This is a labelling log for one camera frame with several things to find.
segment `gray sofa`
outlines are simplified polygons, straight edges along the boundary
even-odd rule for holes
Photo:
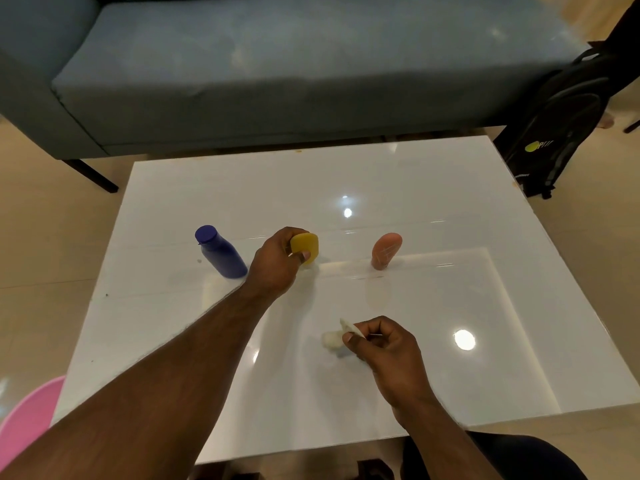
[[[79,159],[503,124],[584,48],[539,0],[0,0],[0,114],[95,181]]]

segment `yellow soap bar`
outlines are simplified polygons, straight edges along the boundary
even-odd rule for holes
[[[305,264],[311,264],[318,257],[318,236],[310,232],[304,232],[293,236],[289,242],[292,253],[300,251],[309,251],[311,257],[305,261]]]

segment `sofa seat cushion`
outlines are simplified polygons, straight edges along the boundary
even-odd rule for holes
[[[121,3],[53,87],[101,145],[330,139],[483,125],[583,49],[538,0]]]

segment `forearm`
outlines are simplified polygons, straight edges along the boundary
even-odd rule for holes
[[[489,460],[436,398],[407,408],[402,416],[433,480],[501,480]]]
[[[271,301],[239,288],[60,420],[0,480],[186,478]]]

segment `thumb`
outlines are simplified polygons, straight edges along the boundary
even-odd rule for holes
[[[342,342],[347,348],[364,360],[373,369],[373,362],[380,353],[380,348],[373,345],[367,339],[363,339],[354,332],[348,331],[342,336]]]
[[[299,253],[293,253],[291,256],[289,256],[289,259],[295,262],[297,266],[300,266],[301,264],[304,264],[310,257],[311,252],[300,251]]]

